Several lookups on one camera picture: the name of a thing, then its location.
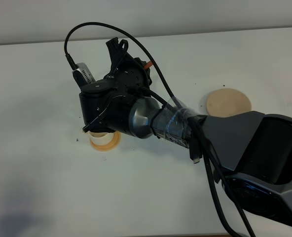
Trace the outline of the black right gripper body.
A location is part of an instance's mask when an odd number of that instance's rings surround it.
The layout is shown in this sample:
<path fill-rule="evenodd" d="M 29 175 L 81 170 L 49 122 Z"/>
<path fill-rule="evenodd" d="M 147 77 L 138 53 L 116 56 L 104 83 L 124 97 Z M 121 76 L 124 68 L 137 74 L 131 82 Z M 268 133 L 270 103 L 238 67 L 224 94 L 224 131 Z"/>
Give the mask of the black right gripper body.
<path fill-rule="evenodd" d="M 128 41 L 112 38 L 106 43 L 109 50 L 111 67 L 105 82 L 105 94 L 123 93 L 134 95 L 149 95 L 152 84 L 150 68 L 146 61 L 132 57 L 128 53 Z"/>

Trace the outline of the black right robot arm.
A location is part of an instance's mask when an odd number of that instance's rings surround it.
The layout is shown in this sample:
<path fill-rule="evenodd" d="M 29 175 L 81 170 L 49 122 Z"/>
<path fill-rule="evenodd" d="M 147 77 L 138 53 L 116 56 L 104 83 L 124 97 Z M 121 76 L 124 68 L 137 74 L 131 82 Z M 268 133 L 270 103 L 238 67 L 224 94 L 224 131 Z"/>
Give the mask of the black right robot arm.
<path fill-rule="evenodd" d="M 128 53 L 126 40 L 113 38 L 107 48 L 110 72 L 79 84 L 84 132 L 154 135 L 188 148 L 194 162 L 206 159 L 211 184 L 221 183 L 241 209 L 292 227 L 292 118 L 197 115 L 150 90 L 150 70 Z"/>

